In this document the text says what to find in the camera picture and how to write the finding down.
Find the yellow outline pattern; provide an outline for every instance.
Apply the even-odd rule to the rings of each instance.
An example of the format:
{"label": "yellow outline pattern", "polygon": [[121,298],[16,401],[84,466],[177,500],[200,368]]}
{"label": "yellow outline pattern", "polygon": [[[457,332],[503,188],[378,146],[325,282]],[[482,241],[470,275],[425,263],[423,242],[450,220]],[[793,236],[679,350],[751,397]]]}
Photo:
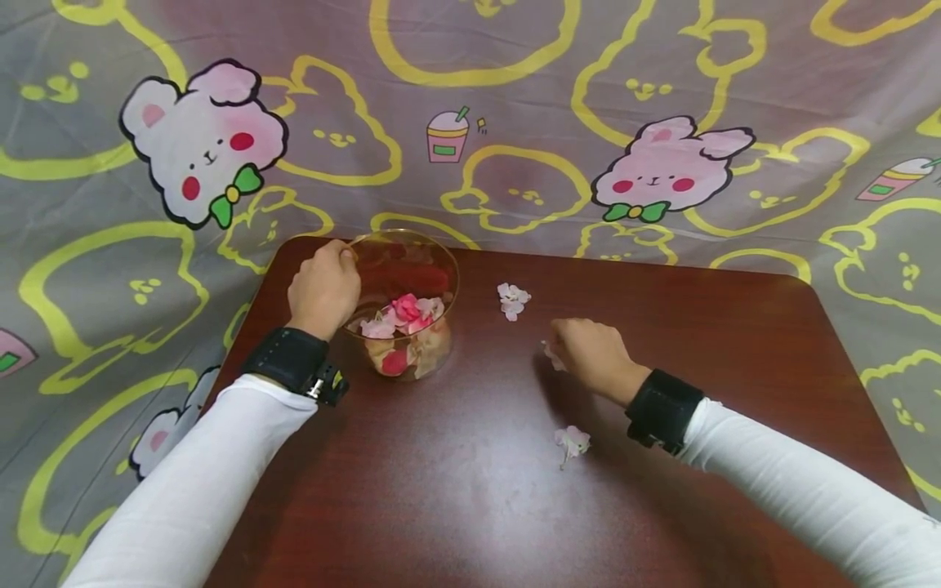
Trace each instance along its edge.
{"label": "yellow outline pattern", "polygon": [[386,130],[382,127],[382,123],[369,114],[369,105],[366,104],[366,99],[359,93],[356,82],[346,71],[314,56],[299,56],[295,59],[294,65],[291,68],[291,79],[276,75],[262,77],[263,85],[284,87],[287,90],[284,104],[277,108],[272,108],[271,112],[283,119],[287,119],[296,110],[296,103],[291,98],[292,94],[318,95],[317,90],[308,87],[304,83],[304,76],[307,74],[308,68],[311,67],[323,70],[340,80],[341,85],[343,85],[343,92],[353,101],[353,112],[366,123],[366,126],[368,126],[369,130],[373,133],[375,140],[385,145],[386,149],[389,150],[389,168],[370,176],[332,174],[292,164],[285,156],[278,161],[278,169],[283,169],[288,173],[293,173],[305,178],[313,178],[321,182],[335,183],[343,186],[382,185],[384,183],[394,182],[399,175],[402,174],[402,148],[395,142],[395,139],[386,133]]}
{"label": "yellow outline pattern", "polygon": [[[141,338],[134,335],[125,335],[99,347],[89,346],[75,332],[75,327],[72,326],[72,321],[69,320],[65,312],[47,295],[46,281],[57,269],[86,253],[124,241],[148,237],[180,240],[182,256],[177,268],[177,275],[193,287],[196,296],[199,298],[199,305],[182,323],[171,328],[158,339],[152,340],[152,338],[158,337],[158,333],[166,330],[164,327],[158,327]],[[128,353],[134,352],[139,355],[146,355],[155,351],[199,316],[209,302],[209,292],[189,273],[189,264],[192,262],[195,247],[196,240],[193,237],[193,231],[183,225],[166,221],[128,223],[86,235],[53,251],[29,268],[20,282],[20,298],[40,316],[46,328],[49,329],[56,353],[70,360],[68,365],[50,375],[40,384],[40,394],[68,394]],[[67,373],[77,369],[86,361],[111,350],[119,351],[84,375],[66,377]]]}
{"label": "yellow outline pattern", "polygon": [[379,58],[389,71],[399,78],[418,86],[471,87],[509,84],[538,72],[568,51],[575,39],[575,29],[582,16],[582,0],[562,0],[565,12],[559,23],[559,37],[540,47],[513,65],[490,69],[460,70],[457,72],[427,72],[408,61],[399,53],[389,30],[391,0],[373,0],[369,6],[369,34]]}
{"label": "yellow outline pattern", "polygon": [[[597,61],[589,64],[579,72],[575,78],[575,87],[572,89],[571,107],[575,116],[596,135],[618,147],[630,145],[634,140],[633,135],[626,135],[605,124],[585,104],[585,97],[588,95],[588,86],[591,84],[592,79],[599,73],[608,70],[614,59],[628,46],[637,41],[637,33],[641,24],[650,18],[656,5],[657,0],[641,0],[640,6],[624,26],[621,38],[605,47]],[[710,49],[712,48],[712,35],[717,32],[744,33],[748,45],[752,48],[751,53],[725,65],[716,64],[710,57]],[[715,80],[709,113],[697,122],[699,132],[704,133],[711,129],[725,113],[728,88],[732,83],[732,78],[738,73],[755,67],[764,58],[768,48],[768,33],[762,21],[754,19],[715,19],[715,0],[699,0],[698,20],[695,24],[684,26],[678,33],[696,37],[707,43],[707,46],[696,56],[696,67],[703,75]]]}
{"label": "yellow outline pattern", "polygon": [[[473,187],[473,176],[474,172],[477,170],[477,166],[483,163],[484,160],[499,155],[529,159],[561,171],[575,186],[575,192],[579,195],[579,199],[563,211],[549,213],[548,215],[541,216],[536,220],[532,220],[512,229],[494,227],[490,223],[490,218],[492,216],[500,216],[502,213],[487,208],[486,204],[490,202],[490,197],[480,188]],[[455,215],[478,215],[480,216],[480,226],[484,229],[509,235],[520,235],[540,225],[545,225],[567,216],[576,215],[584,208],[585,204],[591,201],[591,184],[588,183],[579,169],[573,166],[565,157],[556,155],[555,153],[549,153],[548,151],[523,149],[510,145],[487,145],[475,151],[473,155],[468,158],[467,163],[464,164],[462,178],[463,182],[459,190],[445,192],[441,195],[441,206],[444,207],[444,210]],[[477,208],[457,208],[455,206],[455,200],[465,196],[473,196],[476,198]]]}
{"label": "yellow outline pattern", "polygon": [[[859,375],[859,380],[863,383],[863,386],[866,388],[866,390],[868,390],[869,382],[872,380],[882,380],[889,375],[905,373],[905,370],[918,365],[920,362],[926,359],[933,361],[934,363],[938,364],[938,366],[941,366],[941,356],[929,349],[918,349],[914,353],[899,359],[895,363],[886,363],[877,368],[867,368],[863,370],[863,372]],[[908,471],[908,476],[912,479],[912,483],[915,484],[916,488],[932,497],[936,501],[941,502],[941,487],[928,482],[907,465],[905,466],[905,470]]]}
{"label": "yellow outline pattern", "polygon": [[777,249],[763,249],[760,247],[751,248],[751,249],[741,249],[739,251],[731,251],[725,255],[721,255],[709,264],[710,269],[719,269],[719,267],[729,261],[738,259],[739,257],[745,257],[749,255],[763,255],[765,257],[773,257],[782,262],[790,263],[794,266],[794,269],[797,271],[797,277],[805,284],[809,284],[811,280],[810,275],[810,263],[806,259],[799,255],[793,253],[788,253],[787,251],[778,251]]}
{"label": "yellow outline pattern", "polygon": [[[575,250],[574,258],[583,258],[588,248],[591,246],[592,232],[601,227],[611,227],[614,229],[614,237],[633,237],[634,244],[643,247],[656,247],[664,257],[666,263],[663,265],[676,265],[679,256],[676,252],[667,246],[674,234],[671,230],[661,225],[642,225],[640,227],[626,227],[620,223],[599,222],[594,225],[588,225],[582,229],[582,237],[579,240],[579,248]],[[656,239],[642,239],[640,234],[646,231],[656,232],[659,236]]]}
{"label": "yellow outline pattern", "polygon": [[431,227],[433,229],[438,229],[441,232],[451,235],[468,249],[473,249],[474,251],[481,250],[480,246],[463,232],[449,227],[440,221],[431,218],[424,218],[422,216],[400,215],[398,213],[379,213],[369,221],[369,228],[370,230],[382,230],[383,225],[390,221],[416,223],[419,225],[425,225],[426,227]]}
{"label": "yellow outline pattern", "polygon": [[[941,314],[938,314],[937,312],[928,310],[916,304],[901,302],[888,296],[873,296],[872,294],[859,293],[853,290],[846,283],[846,271],[848,269],[855,268],[861,272],[866,271],[866,266],[863,263],[859,252],[872,251],[876,247],[876,244],[878,243],[878,236],[872,227],[893,213],[907,210],[928,211],[937,215],[941,215],[941,200],[912,198],[889,202],[888,204],[884,204],[883,206],[879,207],[875,212],[873,212],[861,222],[858,222],[854,225],[833,227],[832,229],[827,230],[823,235],[821,235],[820,242],[824,245],[833,247],[845,256],[843,259],[839,260],[833,268],[837,274],[837,284],[843,292],[860,300],[892,306],[897,309],[904,310],[905,312],[922,316],[932,323],[941,326]],[[841,232],[859,233],[863,237],[862,245],[853,249],[844,246],[834,238],[838,233]]]}
{"label": "yellow outline pattern", "polygon": [[920,135],[941,138],[941,108],[935,110],[931,116],[919,123],[915,131]]}
{"label": "yellow outline pattern", "polygon": [[239,324],[239,320],[248,313],[248,309],[250,308],[251,303],[246,302],[235,311],[235,315],[232,316],[232,320],[229,321],[226,332],[222,334],[222,346],[226,348],[226,351],[231,350],[232,346],[235,345],[235,336],[237,335],[235,326]]}
{"label": "yellow outline pattern", "polygon": [[836,127],[821,127],[818,129],[811,129],[797,135],[790,141],[785,142],[781,145],[781,147],[778,147],[773,143],[756,143],[752,145],[750,149],[765,151],[766,154],[759,156],[759,158],[757,158],[752,164],[748,166],[732,168],[732,173],[736,175],[752,173],[754,171],[758,171],[761,168],[762,158],[777,159],[792,164],[799,164],[801,163],[801,159],[794,155],[794,150],[806,143],[809,143],[813,139],[824,137],[831,138],[835,141],[846,144],[850,148],[850,153],[843,159],[843,166],[834,172],[834,174],[830,176],[830,178],[823,185],[823,191],[812,198],[810,202],[804,206],[795,208],[781,215],[773,216],[754,225],[742,227],[741,229],[722,229],[720,227],[716,227],[700,216],[699,212],[695,208],[687,209],[683,211],[683,214],[691,223],[693,223],[703,232],[707,232],[718,237],[741,237],[742,235],[755,232],[756,230],[765,229],[767,227],[779,225],[783,222],[793,220],[794,218],[806,215],[807,213],[817,209],[821,204],[826,202],[827,199],[837,192],[837,190],[843,184],[843,176],[846,175],[846,172],[869,151],[869,142],[865,138],[850,133],[849,131],[838,129]]}
{"label": "yellow outline pattern", "polygon": [[[273,192],[280,192],[283,195],[283,198],[273,204],[262,206],[262,199]],[[216,252],[227,260],[236,262],[243,267],[247,267],[259,276],[263,276],[264,273],[268,271],[268,267],[271,266],[271,261],[273,260],[269,261],[265,266],[261,266],[250,259],[242,257],[242,254],[231,246],[232,234],[239,225],[245,224],[246,227],[250,228],[251,221],[258,212],[273,213],[288,206],[293,206],[298,210],[312,213],[316,215],[322,223],[321,228],[318,230],[292,235],[293,237],[300,237],[305,235],[311,237],[322,237],[333,230],[333,219],[330,218],[330,215],[316,206],[310,206],[309,204],[298,202],[296,190],[279,185],[266,186],[266,188],[264,188],[261,192],[252,197],[251,202],[248,204],[246,210],[243,213],[237,215],[232,220],[231,227],[226,229],[225,235],[222,237],[222,242],[219,243],[219,247]]]}
{"label": "yellow outline pattern", "polygon": [[[188,77],[183,61],[170,43],[140,23],[127,9],[124,0],[102,0],[98,7],[70,4],[66,0],[52,0],[60,16],[76,24],[106,26],[118,23],[125,31],[152,51],[167,70],[167,78],[181,88]],[[107,151],[73,159],[13,159],[0,147],[0,175],[26,182],[44,182],[84,178],[96,173],[125,166],[137,158],[128,141]]]}
{"label": "yellow outline pattern", "polygon": [[42,524],[42,509],[46,502],[46,496],[49,494],[49,486],[56,476],[58,467],[86,437],[134,401],[160,389],[181,384],[192,390],[197,382],[199,382],[199,375],[196,372],[177,370],[155,375],[131,386],[104,403],[101,408],[69,433],[65,440],[42,462],[36,474],[33,475],[32,480],[26,487],[23,504],[20,506],[16,535],[20,544],[30,553],[37,555],[59,553],[69,558],[59,578],[59,583],[69,576],[72,568],[75,567],[79,558],[85,553],[91,536],[101,529],[104,523],[118,510],[118,507],[112,506],[101,511],[77,535],[53,532],[46,529],[45,525]]}
{"label": "yellow outline pattern", "polygon": [[888,35],[900,33],[906,28],[928,20],[928,17],[937,10],[941,10],[941,0],[931,0],[928,4],[908,16],[900,19],[891,18],[884,23],[877,24],[869,30],[854,32],[833,24],[834,15],[848,2],[850,2],[850,0],[827,0],[821,9],[817,11],[817,14],[814,15],[813,20],[810,21],[810,32],[835,45],[858,47],[859,45],[872,43]]}

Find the person's left hand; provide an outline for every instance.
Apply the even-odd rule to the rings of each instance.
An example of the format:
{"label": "person's left hand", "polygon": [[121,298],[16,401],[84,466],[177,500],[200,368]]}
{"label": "person's left hand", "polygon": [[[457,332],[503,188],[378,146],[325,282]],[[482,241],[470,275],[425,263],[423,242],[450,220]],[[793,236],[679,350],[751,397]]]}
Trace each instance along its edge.
{"label": "person's left hand", "polygon": [[343,241],[330,241],[300,264],[291,287],[287,326],[330,341],[349,320],[359,302],[359,273],[353,251]]}

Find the black wristband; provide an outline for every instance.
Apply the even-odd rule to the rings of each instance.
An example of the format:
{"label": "black wristband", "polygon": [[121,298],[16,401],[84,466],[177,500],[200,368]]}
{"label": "black wristband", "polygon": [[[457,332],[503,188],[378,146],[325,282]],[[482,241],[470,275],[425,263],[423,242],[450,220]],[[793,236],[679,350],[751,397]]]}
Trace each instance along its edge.
{"label": "black wristband", "polygon": [[628,437],[645,447],[662,445],[676,455],[683,449],[686,428],[703,398],[701,389],[667,372],[654,370],[624,411],[630,419]]}
{"label": "black wristband", "polygon": [[296,328],[276,328],[251,352],[242,373],[258,373],[307,396],[327,362],[329,343]]}

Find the cartoon bunny print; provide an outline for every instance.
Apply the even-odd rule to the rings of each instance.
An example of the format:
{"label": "cartoon bunny print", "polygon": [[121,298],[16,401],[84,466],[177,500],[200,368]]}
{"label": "cartoon bunny print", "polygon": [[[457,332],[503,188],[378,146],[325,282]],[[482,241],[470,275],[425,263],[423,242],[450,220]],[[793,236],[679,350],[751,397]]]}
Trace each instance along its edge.
{"label": "cartoon bunny print", "polygon": [[199,229],[231,225],[239,199],[262,189],[260,172],[287,151],[284,121],[258,101],[261,76],[234,59],[194,75],[186,91],[144,79],[120,111],[121,131],[150,164],[167,216]]}
{"label": "cartoon bunny print", "polygon": [[608,209],[604,220],[656,223],[667,212],[702,204],[732,181],[732,157],[755,142],[744,127],[695,133],[690,117],[651,122],[638,131],[625,155],[592,183],[592,200]]}
{"label": "cartoon bunny print", "polygon": [[215,379],[219,375],[220,366],[207,369],[199,377],[196,386],[186,397],[182,407],[172,407],[162,410],[151,419],[137,439],[128,462],[137,474],[138,480],[151,475],[164,457],[189,433],[196,425],[199,413],[209,398]]}

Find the gray fabric backdrop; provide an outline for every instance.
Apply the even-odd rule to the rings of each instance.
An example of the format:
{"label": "gray fabric backdrop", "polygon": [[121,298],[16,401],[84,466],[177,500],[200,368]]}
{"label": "gray fabric backdrop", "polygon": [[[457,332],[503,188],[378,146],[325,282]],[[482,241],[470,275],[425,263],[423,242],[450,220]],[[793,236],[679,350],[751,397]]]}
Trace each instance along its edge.
{"label": "gray fabric backdrop", "polygon": [[[941,171],[930,163],[941,157],[940,8],[7,1],[5,578],[60,581],[191,426],[280,243],[391,226],[454,246],[809,282],[938,516],[941,274],[931,235]],[[220,59],[235,61],[212,68]],[[205,84],[176,93],[206,70]],[[152,87],[163,94],[136,90],[147,76],[162,78]],[[132,94],[123,113],[137,132],[119,125]],[[236,149],[237,132],[272,116],[289,131],[283,157],[260,154],[258,133],[252,149]],[[716,137],[699,134],[733,128],[755,142],[713,158],[698,147]],[[659,151],[645,158],[651,146]],[[261,190],[234,180],[248,164],[261,169]],[[725,164],[730,183],[703,192]],[[193,200],[189,165],[202,188]],[[230,184],[241,190],[231,205]],[[665,210],[636,206],[657,201]],[[205,224],[180,222],[180,206]],[[216,207],[232,218],[220,222]],[[838,418],[838,407],[824,409]]]}

